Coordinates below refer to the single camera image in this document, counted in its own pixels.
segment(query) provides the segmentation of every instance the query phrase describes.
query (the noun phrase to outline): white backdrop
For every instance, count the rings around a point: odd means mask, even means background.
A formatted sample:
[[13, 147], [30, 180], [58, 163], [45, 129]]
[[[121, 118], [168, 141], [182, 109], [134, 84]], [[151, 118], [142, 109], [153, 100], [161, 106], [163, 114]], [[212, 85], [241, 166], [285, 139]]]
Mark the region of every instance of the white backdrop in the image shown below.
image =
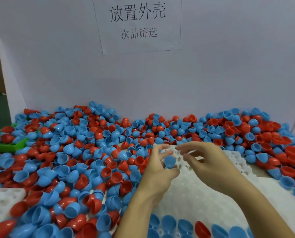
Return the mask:
[[180, 50], [112, 56], [92, 0], [0, 0], [0, 40], [29, 108], [94, 100], [136, 119], [257, 106], [295, 122], [295, 0], [182, 0]]

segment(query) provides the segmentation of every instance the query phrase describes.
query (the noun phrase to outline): person's right hand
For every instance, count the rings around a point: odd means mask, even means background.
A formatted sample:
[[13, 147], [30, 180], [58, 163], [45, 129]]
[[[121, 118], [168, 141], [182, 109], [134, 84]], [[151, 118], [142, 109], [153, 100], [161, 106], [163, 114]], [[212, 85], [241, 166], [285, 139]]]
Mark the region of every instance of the person's right hand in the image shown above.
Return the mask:
[[176, 147], [202, 182], [210, 188], [231, 196], [247, 179], [234, 166], [221, 148], [208, 142], [187, 142]]

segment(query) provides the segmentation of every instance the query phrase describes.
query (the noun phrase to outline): green container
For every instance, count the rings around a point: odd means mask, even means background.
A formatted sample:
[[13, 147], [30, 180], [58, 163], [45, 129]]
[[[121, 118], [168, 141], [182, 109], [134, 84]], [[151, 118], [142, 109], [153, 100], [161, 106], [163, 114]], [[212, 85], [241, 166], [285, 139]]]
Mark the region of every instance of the green container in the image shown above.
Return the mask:
[[17, 144], [0, 144], [0, 153], [15, 153], [15, 151], [19, 149], [23, 149], [26, 147], [27, 139], [22, 140]]

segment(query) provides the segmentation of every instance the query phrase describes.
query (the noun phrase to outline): sign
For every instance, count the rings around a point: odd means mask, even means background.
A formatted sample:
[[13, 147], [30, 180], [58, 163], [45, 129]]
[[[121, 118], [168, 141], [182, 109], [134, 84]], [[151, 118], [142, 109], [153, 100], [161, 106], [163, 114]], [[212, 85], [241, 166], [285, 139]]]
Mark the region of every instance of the sign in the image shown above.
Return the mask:
[[181, 0], [93, 0], [103, 55], [180, 48]]

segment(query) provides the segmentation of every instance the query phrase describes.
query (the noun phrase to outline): hand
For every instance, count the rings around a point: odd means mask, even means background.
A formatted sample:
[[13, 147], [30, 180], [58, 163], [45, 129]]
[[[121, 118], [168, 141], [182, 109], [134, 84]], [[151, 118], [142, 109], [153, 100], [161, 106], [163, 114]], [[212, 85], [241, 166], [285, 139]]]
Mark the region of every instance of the hand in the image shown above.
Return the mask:
[[162, 154], [159, 153], [166, 148], [169, 148], [168, 144], [161, 144], [153, 148], [148, 165], [137, 189], [137, 192], [144, 193], [144, 196], [148, 198], [147, 200], [152, 202], [153, 208], [159, 204], [165, 192], [169, 189], [172, 180], [180, 173], [178, 168], [164, 169], [161, 161], [166, 156], [173, 154], [172, 150]]
[[221, 148], [208, 142], [188, 142], [176, 147], [198, 178], [210, 188], [231, 196], [247, 179], [239, 172]]

